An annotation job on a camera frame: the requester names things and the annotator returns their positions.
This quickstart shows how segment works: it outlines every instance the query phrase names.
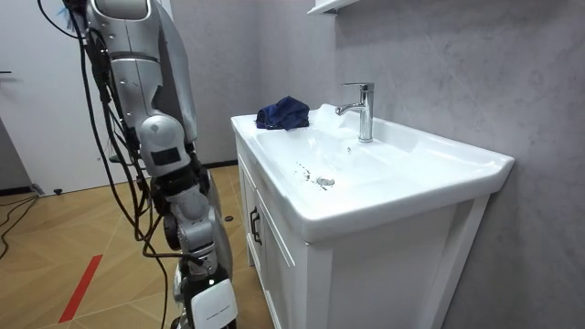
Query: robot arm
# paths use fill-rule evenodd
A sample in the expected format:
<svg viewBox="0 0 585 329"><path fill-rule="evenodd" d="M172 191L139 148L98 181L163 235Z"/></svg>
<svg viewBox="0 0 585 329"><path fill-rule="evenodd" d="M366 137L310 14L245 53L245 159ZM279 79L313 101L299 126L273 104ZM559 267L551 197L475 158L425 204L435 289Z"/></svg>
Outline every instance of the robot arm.
<svg viewBox="0 0 585 329"><path fill-rule="evenodd" d="M195 155L195 106L186 51L175 25L155 0L88 0L84 14L86 37L96 39L104 54L101 60L112 69L109 87L125 123L128 147L140 155L153 177L154 192L167 205L157 208L165 216L167 242L189 255L175 275L175 299L186 307L180 325L235 325L229 242L217 199L212 198L215 204L209 201L210 178L201 174L205 171ZM214 283L222 281L229 286ZM219 309L231 309L210 321L196 312L206 307L214 312L213 305L197 304L211 293L222 294Z"/></svg>

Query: white sink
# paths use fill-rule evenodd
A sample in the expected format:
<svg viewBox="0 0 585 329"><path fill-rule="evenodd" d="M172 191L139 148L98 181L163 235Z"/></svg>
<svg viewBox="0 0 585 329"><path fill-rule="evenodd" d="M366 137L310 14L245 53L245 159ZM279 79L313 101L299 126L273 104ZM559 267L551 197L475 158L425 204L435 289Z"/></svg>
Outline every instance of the white sink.
<svg viewBox="0 0 585 329"><path fill-rule="evenodd" d="M359 114L340 117L328 104L310 112L309 127L289 132L256 129L255 117L232 118L234 130L273 182L282 207L298 215L291 225L307 242L489 196L514 163L380 119L374 142L360 143Z"/></svg>

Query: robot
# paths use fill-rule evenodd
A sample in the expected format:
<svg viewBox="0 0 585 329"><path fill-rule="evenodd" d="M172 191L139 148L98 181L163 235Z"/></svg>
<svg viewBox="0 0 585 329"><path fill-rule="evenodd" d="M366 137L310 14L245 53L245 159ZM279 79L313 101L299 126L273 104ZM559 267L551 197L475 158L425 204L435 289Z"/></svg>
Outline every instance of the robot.
<svg viewBox="0 0 585 329"><path fill-rule="evenodd" d="M187 55L173 21L155 0L64 4L78 33L84 31L102 103L115 103L126 147L152 177L150 194L167 243L184 255L173 287L183 312L172 327L235 329L228 236L213 180L195 153Z"/></svg>

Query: faucet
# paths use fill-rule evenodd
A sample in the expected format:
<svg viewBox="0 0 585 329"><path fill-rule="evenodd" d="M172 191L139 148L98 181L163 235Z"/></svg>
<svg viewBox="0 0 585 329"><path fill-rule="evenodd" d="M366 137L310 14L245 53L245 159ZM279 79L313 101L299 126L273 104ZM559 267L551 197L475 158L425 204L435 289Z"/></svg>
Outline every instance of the faucet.
<svg viewBox="0 0 585 329"><path fill-rule="evenodd" d="M344 86L359 86L359 103L337 106L335 113L344 115L348 111L359 111L359 142L370 143L372 138L372 126L374 123L374 83L344 83Z"/></svg>

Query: blue cloth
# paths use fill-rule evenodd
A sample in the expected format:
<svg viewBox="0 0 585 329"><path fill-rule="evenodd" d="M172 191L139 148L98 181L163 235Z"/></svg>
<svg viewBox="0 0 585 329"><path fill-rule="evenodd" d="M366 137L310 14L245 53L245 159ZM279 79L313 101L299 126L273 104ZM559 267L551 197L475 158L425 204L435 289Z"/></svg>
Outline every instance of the blue cloth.
<svg viewBox="0 0 585 329"><path fill-rule="evenodd" d="M286 96L276 104L261 109L256 116L256 128L259 129L288 131L308 126L309 107L291 96Z"/></svg>

